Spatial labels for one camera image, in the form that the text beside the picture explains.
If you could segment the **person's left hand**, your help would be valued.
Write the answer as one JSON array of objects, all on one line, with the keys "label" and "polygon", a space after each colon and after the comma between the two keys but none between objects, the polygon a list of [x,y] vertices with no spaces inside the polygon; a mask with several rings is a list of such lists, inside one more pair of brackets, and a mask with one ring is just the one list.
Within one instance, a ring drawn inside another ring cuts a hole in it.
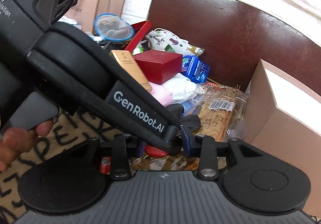
[{"label": "person's left hand", "polygon": [[29,131],[18,127],[6,130],[1,139],[1,172],[7,171],[11,163],[22,153],[30,152],[38,137],[47,136],[52,127],[53,119],[50,119]]}]

